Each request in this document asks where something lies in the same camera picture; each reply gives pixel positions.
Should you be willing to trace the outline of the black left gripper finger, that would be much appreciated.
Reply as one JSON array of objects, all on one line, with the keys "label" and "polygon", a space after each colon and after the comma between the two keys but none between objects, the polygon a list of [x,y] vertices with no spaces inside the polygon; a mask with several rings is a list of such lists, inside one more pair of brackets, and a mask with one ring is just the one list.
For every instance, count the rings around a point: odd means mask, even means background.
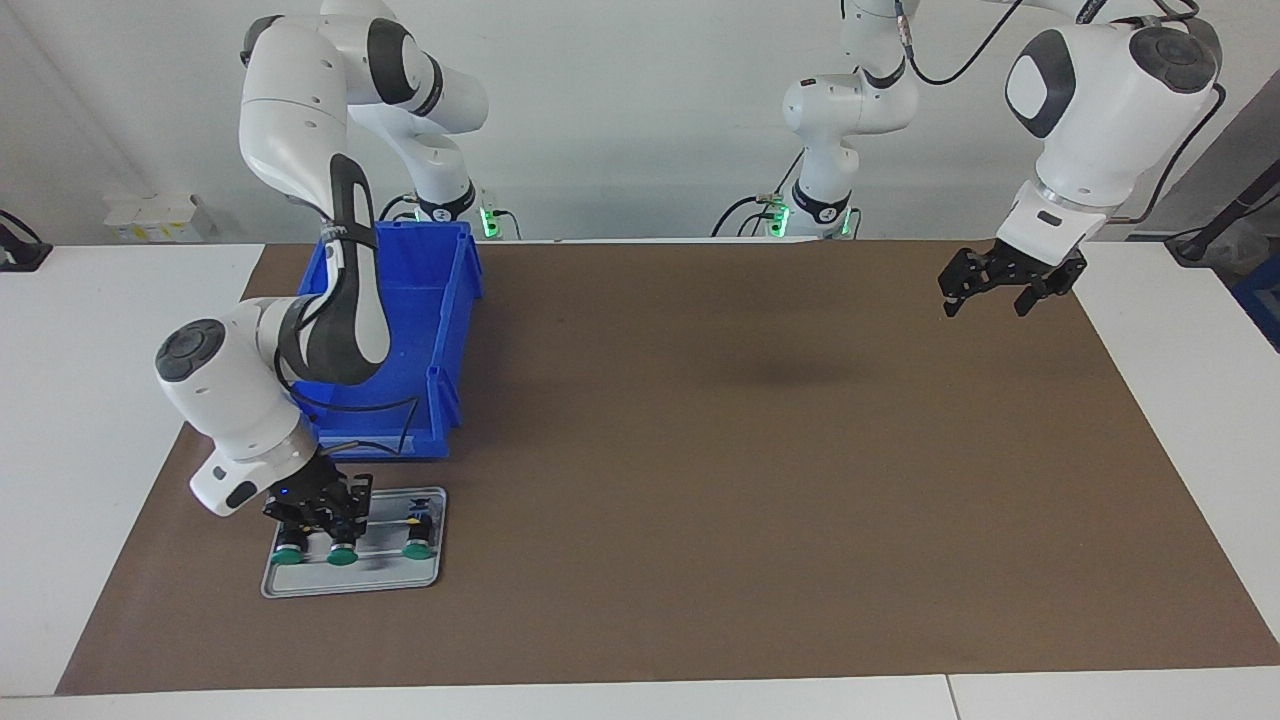
[{"label": "black left gripper finger", "polygon": [[1027,316],[1041,300],[1066,295],[1087,266],[1087,260],[1065,260],[1051,272],[1030,273],[1024,290],[1014,301],[1014,311],[1018,316]]},{"label": "black left gripper finger", "polygon": [[969,299],[988,290],[987,265],[988,258],[973,249],[959,249],[945,265],[938,286],[947,318],[955,318]]}]

